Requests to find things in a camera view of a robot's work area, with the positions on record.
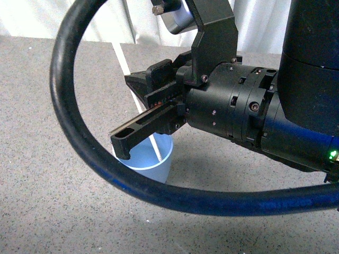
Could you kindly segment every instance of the small hole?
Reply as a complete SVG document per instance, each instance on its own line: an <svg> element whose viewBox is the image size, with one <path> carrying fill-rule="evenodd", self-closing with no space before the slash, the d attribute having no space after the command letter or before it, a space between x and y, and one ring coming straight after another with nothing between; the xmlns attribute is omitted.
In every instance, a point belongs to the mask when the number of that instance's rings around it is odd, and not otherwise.
<svg viewBox="0 0 339 254"><path fill-rule="evenodd" d="M123 129L122 131L120 131L119 133L117 133L115 136L117 138L124 138L124 137L127 137L129 134L131 134L133 131L134 129L127 127Z"/></svg>

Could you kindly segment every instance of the gray speckled surface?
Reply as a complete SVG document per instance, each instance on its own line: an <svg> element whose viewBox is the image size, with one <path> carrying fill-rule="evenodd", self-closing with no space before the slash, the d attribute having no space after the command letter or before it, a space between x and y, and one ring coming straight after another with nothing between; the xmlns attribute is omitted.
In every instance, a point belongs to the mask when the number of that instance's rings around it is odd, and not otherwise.
<svg viewBox="0 0 339 254"><path fill-rule="evenodd" d="M96 175L71 148L49 95L53 40L0 37L1 253L339 253L335 210L271 217L184 214L146 204ZM186 49L123 45L131 71ZM244 53L277 68L279 56ZM137 115L109 43L84 42L76 60L83 118L107 132ZM321 184L219 137L184 126L174 135L168 183L220 191Z"/></svg>

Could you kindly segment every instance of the light blue cup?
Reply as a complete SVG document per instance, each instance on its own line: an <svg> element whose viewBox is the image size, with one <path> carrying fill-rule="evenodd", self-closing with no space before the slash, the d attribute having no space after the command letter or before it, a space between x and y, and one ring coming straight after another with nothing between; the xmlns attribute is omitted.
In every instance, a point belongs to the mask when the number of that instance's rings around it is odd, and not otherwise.
<svg viewBox="0 0 339 254"><path fill-rule="evenodd" d="M154 138L163 159L161 162L159 162L149 138L132 148L130 151L131 159L118 159L135 172L155 181L165 183L171 168L173 139L170 135L157 133L154 133Z"/></svg>

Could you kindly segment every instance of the black cable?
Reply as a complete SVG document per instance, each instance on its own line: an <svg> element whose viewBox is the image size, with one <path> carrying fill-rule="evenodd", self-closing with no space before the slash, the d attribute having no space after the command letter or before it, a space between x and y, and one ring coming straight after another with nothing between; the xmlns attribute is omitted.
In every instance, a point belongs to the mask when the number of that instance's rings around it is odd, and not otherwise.
<svg viewBox="0 0 339 254"><path fill-rule="evenodd" d="M124 192L165 208L206 215L254 216L339 207L339 184L258 193L221 193L161 184L116 160L92 136L78 110L74 60L90 20L107 0L76 0L65 16L50 67L51 97L60 125L80 157Z"/></svg>

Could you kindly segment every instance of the white backdrop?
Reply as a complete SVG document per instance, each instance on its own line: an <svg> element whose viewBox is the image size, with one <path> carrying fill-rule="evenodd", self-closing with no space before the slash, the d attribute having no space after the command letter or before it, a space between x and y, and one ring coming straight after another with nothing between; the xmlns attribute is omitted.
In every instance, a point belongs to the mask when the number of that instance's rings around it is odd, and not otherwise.
<svg viewBox="0 0 339 254"><path fill-rule="evenodd" d="M0 0L0 34L55 38L74 0ZM239 30L239 51L281 53L291 0L229 0ZM150 0L109 0L84 40L189 47L196 31L170 34L151 13Z"/></svg>

